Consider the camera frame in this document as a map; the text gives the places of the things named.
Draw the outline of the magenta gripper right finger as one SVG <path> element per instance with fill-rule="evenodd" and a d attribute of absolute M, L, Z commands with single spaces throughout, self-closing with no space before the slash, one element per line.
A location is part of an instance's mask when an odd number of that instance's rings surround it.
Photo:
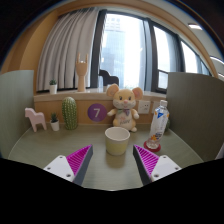
<path fill-rule="evenodd" d="M 133 155 L 143 185 L 157 181 L 181 169 L 167 155 L 158 156 L 138 145 L 133 146 Z"/>

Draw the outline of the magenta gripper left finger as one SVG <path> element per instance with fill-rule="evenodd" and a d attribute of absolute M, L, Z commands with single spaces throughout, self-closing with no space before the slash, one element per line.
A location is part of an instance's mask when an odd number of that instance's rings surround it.
<path fill-rule="evenodd" d="M 81 186 L 92 155 L 93 146 L 88 145 L 68 156 L 57 156 L 44 170 Z"/>

